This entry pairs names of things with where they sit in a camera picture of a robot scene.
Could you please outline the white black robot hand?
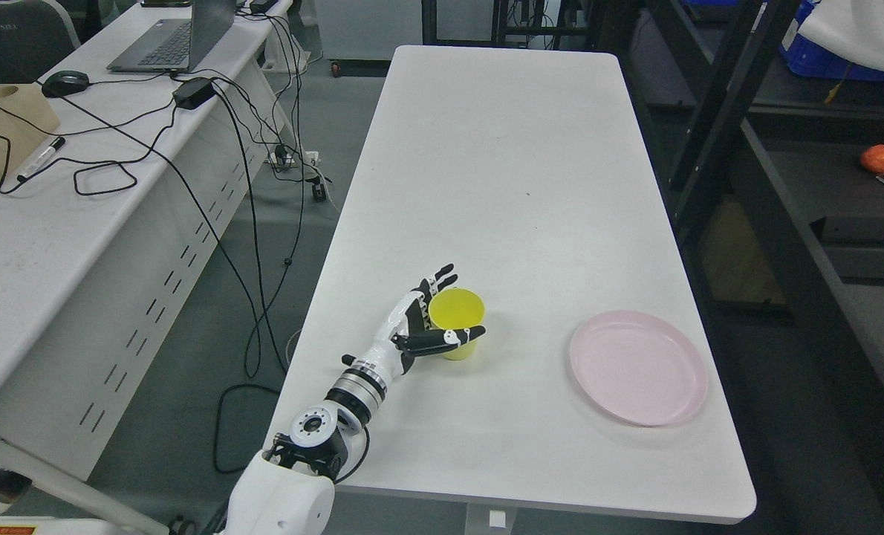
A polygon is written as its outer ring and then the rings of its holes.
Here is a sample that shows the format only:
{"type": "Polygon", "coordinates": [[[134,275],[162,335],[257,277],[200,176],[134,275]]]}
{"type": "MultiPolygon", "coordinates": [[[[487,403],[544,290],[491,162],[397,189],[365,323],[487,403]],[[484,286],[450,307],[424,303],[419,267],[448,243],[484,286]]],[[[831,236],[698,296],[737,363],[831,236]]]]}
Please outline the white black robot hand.
{"type": "Polygon", "coordinates": [[[442,289],[457,280],[455,266],[443,265],[432,276],[404,294],[375,332],[373,345],[361,357],[345,355],[344,375],[361,377],[380,392],[387,392],[399,376],[407,373],[416,358],[448,353],[486,333],[482,325],[469,328],[433,328],[429,305],[442,289]]]}

